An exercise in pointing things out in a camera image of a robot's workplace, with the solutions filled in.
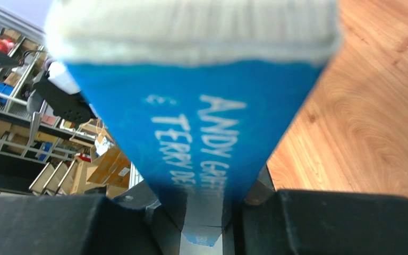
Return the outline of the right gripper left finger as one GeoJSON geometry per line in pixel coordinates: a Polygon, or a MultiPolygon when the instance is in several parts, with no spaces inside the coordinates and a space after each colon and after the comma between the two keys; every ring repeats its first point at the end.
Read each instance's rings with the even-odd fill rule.
{"type": "Polygon", "coordinates": [[[0,197],[0,254],[160,254],[140,211],[106,197],[0,197]]]}

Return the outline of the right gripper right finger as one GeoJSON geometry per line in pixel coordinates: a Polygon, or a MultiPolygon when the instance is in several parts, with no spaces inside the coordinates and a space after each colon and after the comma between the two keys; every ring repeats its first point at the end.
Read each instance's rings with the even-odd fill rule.
{"type": "Polygon", "coordinates": [[[244,206],[236,254],[408,254],[408,198],[279,190],[244,206]]]}

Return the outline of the blue comic book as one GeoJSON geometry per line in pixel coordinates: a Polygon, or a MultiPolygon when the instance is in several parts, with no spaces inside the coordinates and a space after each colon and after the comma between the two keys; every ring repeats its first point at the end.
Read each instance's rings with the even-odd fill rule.
{"type": "Polygon", "coordinates": [[[336,1],[55,1],[45,45],[212,246],[342,43],[336,1]]]}

